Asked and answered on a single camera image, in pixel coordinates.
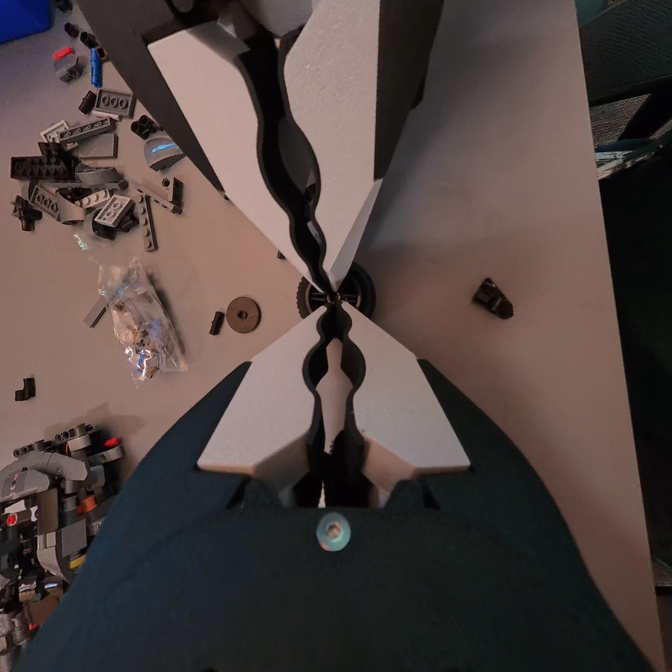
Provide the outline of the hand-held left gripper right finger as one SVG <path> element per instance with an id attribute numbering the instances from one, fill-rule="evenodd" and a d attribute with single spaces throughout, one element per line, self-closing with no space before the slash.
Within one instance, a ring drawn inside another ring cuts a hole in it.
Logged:
<path id="1" fill-rule="evenodd" d="M 335 308 L 351 382 L 337 464 L 348 487 L 466 472 L 470 459 L 416 355 L 353 307 Z"/>

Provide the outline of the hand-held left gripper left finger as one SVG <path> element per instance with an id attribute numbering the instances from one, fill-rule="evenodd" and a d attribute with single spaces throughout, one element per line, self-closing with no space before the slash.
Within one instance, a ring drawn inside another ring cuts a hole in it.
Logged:
<path id="1" fill-rule="evenodd" d="M 284 503 L 319 504 L 323 320 L 319 308 L 253 358 L 197 460 L 200 470 L 262 481 Z"/>

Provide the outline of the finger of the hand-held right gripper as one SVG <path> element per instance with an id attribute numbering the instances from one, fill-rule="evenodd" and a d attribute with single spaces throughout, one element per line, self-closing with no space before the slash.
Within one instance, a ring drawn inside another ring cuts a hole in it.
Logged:
<path id="1" fill-rule="evenodd" d="M 332 292 L 311 221 L 273 1 L 78 1 L 111 62 L 206 179 L 316 288 Z"/>
<path id="2" fill-rule="evenodd" d="M 284 61 L 291 115 L 317 163 L 312 217 L 332 289 L 424 84 L 442 11 L 443 1 L 320 1 Z"/>

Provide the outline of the black spoked toy wheel rim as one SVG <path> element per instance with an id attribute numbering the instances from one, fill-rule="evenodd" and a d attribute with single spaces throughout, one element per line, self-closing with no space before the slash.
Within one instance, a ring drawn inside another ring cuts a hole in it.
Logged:
<path id="1" fill-rule="evenodd" d="M 358 308 L 362 302 L 362 297 L 357 292 L 346 292 L 338 293 L 335 300 L 348 303 L 353 307 Z M 305 304 L 309 313 L 314 313 L 318 308 L 328 306 L 331 303 L 333 303 L 333 298 L 326 292 L 317 290 L 312 285 L 307 289 L 305 294 Z"/>

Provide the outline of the black rubber toy tire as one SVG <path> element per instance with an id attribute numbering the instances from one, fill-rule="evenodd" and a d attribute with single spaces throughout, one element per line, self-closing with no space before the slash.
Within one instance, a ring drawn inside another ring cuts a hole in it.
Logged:
<path id="1" fill-rule="evenodd" d="M 303 318 L 305 319 L 307 318 L 308 315 L 311 314 L 308 312 L 308 309 L 305 304 L 305 294 L 307 289 L 309 289 L 311 285 L 315 288 L 315 286 L 311 282 L 309 282 L 306 278 L 301 279 L 301 281 L 298 284 L 296 303 L 298 313 L 301 319 Z M 355 307 L 354 308 L 359 312 L 361 312 L 366 317 L 368 317 L 369 319 L 371 319 L 374 315 L 376 307 L 376 290 L 374 282 L 370 277 L 370 275 L 365 271 L 365 269 L 355 262 L 352 263 L 346 277 L 341 282 L 341 285 L 339 289 L 335 292 L 333 298 L 336 299 L 336 295 L 338 293 L 346 293 L 346 292 L 351 293 L 357 292 L 358 294 L 360 294 L 361 304 L 358 308 Z"/>

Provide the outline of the grey toy car model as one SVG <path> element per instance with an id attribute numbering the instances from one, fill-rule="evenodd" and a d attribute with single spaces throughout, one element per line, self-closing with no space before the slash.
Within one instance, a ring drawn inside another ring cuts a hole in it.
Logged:
<path id="1" fill-rule="evenodd" d="M 79 424 L 1 469 L 1 670 L 76 579 L 120 490 L 123 441 Z"/>

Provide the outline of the grey curved dome brick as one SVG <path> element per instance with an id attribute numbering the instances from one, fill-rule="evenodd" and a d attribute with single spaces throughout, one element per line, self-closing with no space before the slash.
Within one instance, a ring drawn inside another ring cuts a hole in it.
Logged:
<path id="1" fill-rule="evenodd" d="M 154 134 L 145 141 L 144 156 L 150 169 L 161 172 L 184 158 L 185 153 L 169 136 Z"/>

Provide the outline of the grey plate with round holes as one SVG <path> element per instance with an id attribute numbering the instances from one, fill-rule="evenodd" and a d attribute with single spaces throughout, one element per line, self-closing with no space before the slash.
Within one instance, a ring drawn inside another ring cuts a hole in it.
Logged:
<path id="1" fill-rule="evenodd" d="M 91 111 L 95 116 L 106 116 L 116 120 L 133 119 L 136 97 L 130 92 L 99 89 Z"/>

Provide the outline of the black round toy disc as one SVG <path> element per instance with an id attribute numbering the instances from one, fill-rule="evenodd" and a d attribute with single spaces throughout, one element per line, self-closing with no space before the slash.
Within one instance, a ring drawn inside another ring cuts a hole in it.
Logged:
<path id="1" fill-rule="evenodd" d="M 261 321 L 261 309 L 253 298 L 239 296 L 229 303 L 225 319 L 234 332 L 248 334 L 258 327 Z"/>

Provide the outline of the black wedge brick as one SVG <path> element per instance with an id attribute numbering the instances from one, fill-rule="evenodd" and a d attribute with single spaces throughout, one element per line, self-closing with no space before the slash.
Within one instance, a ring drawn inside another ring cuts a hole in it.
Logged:
<path id="1" fill-rule="evenodd" d="M 472 303 L 482 307 L 488 313 L 501 320 L 508 320 L 514 315 L 511 301 L 489 277 L 483 279 L 480 286 L 475 291 L 472 297 Z"/>

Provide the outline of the clear bag of small parts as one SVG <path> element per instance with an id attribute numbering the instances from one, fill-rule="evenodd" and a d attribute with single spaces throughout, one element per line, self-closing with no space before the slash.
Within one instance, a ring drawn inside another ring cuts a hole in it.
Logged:
<path id="1" fill-rule="evenodd" d="M 139 259 L 100 265 L 98 283 L 135 386 L 188 371 L 180 336 Z"/>

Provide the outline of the grey brick with red pin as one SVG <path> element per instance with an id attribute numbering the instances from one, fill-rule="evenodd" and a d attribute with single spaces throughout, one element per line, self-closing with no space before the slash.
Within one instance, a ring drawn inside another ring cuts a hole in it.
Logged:
<path id="1" fill-rule="evenodd" d="M 83 74 L 85 65 L 71 46 L 58 49 L 52 58 L 54 72 L 60 81 L 70 83 Z"/>

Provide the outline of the pile of grey toy bricks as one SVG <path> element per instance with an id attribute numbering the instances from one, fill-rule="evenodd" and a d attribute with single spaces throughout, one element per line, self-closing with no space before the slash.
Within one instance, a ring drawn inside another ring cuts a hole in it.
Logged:
<path id="1" fill-rule="evenodd" d="M 164 176 L 155 187 L 126 177 L 113 164 L 87 163 L 117 158 L 118 121 L 101 115 L 77 126 L 59 122 L 43 133 L 38 155 L 11 157 L 10 178 L 23 184 L 11 202 L 12 217 L 23 232 L 34 232 L 46 216 L 82 227 L 86 239 L 114 241 L 137 229 L 145 251 L 158 249 L 152 207 L 181 215 L 183 182 Z"/>

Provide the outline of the blue plastic bin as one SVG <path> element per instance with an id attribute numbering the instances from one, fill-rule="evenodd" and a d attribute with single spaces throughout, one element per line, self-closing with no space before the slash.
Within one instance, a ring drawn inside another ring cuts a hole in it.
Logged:
<path id="1" fill-rule="evenodd" d="M 51 27 L 49 1 L 1 1 L 1 44 Z"/>

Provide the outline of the teal mesh chair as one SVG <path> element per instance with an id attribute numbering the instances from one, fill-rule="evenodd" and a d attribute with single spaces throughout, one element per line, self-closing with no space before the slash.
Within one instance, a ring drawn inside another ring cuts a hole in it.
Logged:
<path id="1" fill-rule="evenodd" d="M 671 2 L 576 1 L 597 153 L 671 138 Z"/>

